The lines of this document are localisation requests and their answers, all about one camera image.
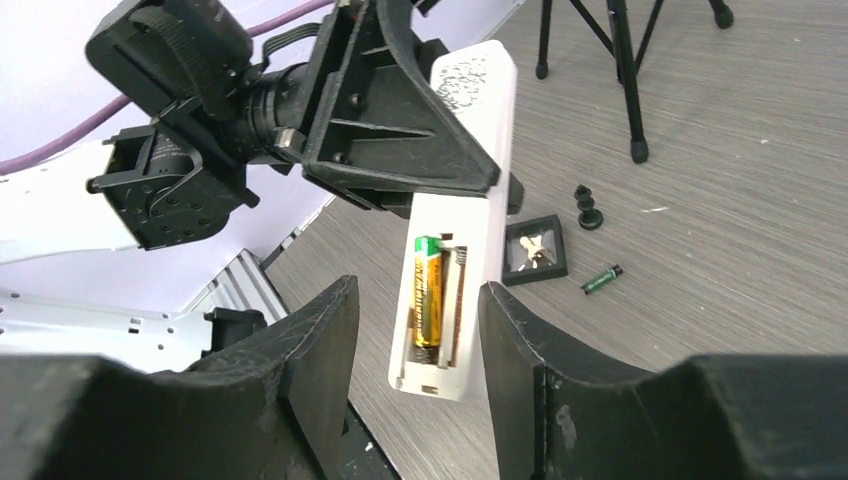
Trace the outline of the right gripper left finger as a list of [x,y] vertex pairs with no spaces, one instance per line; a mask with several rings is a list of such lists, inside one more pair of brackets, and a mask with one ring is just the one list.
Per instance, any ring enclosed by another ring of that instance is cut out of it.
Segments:
[[[348,296],[359,305],[351,275],[306,305]],[[182,479],[200,398],[217,383],[192,371],[194,364],[144,374],[94,356],[4,357],[2,477]]]

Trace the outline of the gold green AAA battery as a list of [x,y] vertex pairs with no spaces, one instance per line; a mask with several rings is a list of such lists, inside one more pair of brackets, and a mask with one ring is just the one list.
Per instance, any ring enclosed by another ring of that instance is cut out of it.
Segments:
[[439,238],[420,236],[415,239],[413,280],[413,344],[422,349],[439,347],[443,310]]

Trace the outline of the green yellow battery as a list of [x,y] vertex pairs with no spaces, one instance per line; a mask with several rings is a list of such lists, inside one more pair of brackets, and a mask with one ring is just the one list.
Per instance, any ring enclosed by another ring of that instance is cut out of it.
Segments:
[[581,286],[581,290],[585,295],[590,295],[615,280],[623,273],[624,271],[620,265],[613,265],[584,283]]

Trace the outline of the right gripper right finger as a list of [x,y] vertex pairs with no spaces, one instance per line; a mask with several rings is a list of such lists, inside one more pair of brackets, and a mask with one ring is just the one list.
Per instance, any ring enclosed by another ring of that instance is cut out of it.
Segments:
[[503,479],[843,479],[843,355],[706,354],[652,373],[479,296]]

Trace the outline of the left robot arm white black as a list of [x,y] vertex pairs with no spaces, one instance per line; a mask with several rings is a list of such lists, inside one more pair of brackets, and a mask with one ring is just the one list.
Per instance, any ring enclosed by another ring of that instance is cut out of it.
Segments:
[[5,263],[67,251],[157,250],[208,239],[259,204],[252,165],[364,210],[408,217],[417,193],[483,197],[507,170],[432,86],[444,44],[428,1],[338,1],[268,38],[218,1],[124,1],[88,40],[90,64],[150,119],[120,131],[76,201],[7,212]]

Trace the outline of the long white remote control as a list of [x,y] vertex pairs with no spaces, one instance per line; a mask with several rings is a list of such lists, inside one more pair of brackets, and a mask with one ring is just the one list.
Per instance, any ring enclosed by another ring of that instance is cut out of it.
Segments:
[[[395,329],[388,367],[396,390],[443,400],[486,397],[478,295],[502,275],[517,68],[503,44],[489,40],[435,62],[431,85],[467,131],[500,167],[485,197],[416,194],[405,244]],[[435,353],[416,351],[413,308],[416,240],[439,238],[443,253],[443,315]]]

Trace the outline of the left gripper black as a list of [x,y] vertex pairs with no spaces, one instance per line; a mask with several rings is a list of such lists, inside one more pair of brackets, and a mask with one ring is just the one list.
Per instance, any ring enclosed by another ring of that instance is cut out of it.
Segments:
[[310,183],[363,210],[407,219],[416,192],[482,196],[501,170],[429,86],[447,49],[411,29],[432,1],[340,1],[317,28],[297,90],[269,120]]

